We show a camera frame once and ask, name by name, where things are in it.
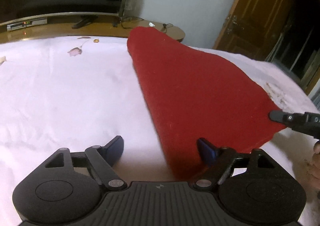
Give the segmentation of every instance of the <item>wooden door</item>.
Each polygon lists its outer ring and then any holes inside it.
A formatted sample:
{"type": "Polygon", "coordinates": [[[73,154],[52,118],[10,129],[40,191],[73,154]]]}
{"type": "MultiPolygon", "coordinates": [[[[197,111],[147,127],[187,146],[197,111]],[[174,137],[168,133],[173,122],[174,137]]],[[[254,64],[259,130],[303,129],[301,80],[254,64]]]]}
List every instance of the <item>wooden door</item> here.
{"type": "Polygon", "coordinates": [[[291,6],[292,0],[235,0],[213,49],[265,60],[291,6]]]}

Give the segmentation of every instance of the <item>finger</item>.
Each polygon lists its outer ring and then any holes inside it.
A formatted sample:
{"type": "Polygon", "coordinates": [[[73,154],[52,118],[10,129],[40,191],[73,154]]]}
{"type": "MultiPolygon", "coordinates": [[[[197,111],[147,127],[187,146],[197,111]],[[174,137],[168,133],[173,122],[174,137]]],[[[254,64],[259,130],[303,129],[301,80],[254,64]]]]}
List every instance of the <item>finger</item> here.
{"type": "Polygon", "coordinates": [[[320,155],[319,154],[313,154],[311,164],[315,165],[317,168],[320,169],[320,155]]]}
{"type": "Polygon", "coordinates": [[[314,165],[308,165],[307,171],[310,175],[320,179],[320,169],[314,165]]]}
{"type": "Polygon", "coordinates": [[[320,141],[318,141],[315,146],[313,147],[313,151],[316,153],[316,154],[320,154],[320,141]]]}
{"type": "Polygon", "coordinates": [[[314,177],[311,174],[307,174],[307,176],[308,176],[309,184],[316,189],[320,189],[320,179],[314,177]]]}

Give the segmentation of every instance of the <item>red cloth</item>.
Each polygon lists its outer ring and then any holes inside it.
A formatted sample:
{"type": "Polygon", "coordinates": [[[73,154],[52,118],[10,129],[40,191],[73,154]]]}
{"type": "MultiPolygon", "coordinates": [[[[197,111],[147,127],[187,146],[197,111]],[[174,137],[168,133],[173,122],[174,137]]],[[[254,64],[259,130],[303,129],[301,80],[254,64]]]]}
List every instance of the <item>red cloth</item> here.
{"type": "Polygon", "coordinates": [[[132,56],[166,160],[178,179],[199,173],[196,141],[249,153],[284,128],[268,118],[279,108],[230,61],[191,49],[154,28],[130,33],[132,56]]]}

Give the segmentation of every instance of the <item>screw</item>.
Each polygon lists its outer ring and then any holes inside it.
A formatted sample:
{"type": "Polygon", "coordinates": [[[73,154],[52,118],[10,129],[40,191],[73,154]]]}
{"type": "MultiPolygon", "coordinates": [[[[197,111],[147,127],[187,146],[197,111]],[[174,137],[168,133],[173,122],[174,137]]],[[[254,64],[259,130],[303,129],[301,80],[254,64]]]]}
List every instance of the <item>screw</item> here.
{"type": "Polygon", "coordinates": [[[111,187],[117,188],[117,187],[123,186],[124,182],[120,179],[114,179],[114,180],[109,181],[108,185],[111,187]]]}
{"type": "Polygon", "coordinates": [[[209,187],[211,185],[211,182],[206,179],[201,179],[196,182],[196,185],[199,187],[209,187]]]}

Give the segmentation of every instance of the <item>bed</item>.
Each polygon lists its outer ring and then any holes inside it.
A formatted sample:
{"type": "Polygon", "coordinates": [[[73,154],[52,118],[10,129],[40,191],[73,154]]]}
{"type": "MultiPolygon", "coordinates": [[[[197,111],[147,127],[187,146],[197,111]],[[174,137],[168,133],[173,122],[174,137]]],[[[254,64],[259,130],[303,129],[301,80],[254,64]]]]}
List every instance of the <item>bed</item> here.
{"type": "MultiPolygon", "coordinates": [[[[71,152],[124,139],[114,169],[130,182],[171,181],[157,133],[123,38],[59,37],[0,45],[0,225],[21,220],[11,196],[15,186],[60,147],[71,152]],[[82,47],[80,55],[69,51],[82,47]]],[[[287,112],[318,112],[305,93],[271,63],[201,49],[242,69],[287,112]]],[[[305,181],[306,162],[316,142],[284,129],[264,149],[305,188],[304,226],[320,223],[317,191],[305,181]]]]}

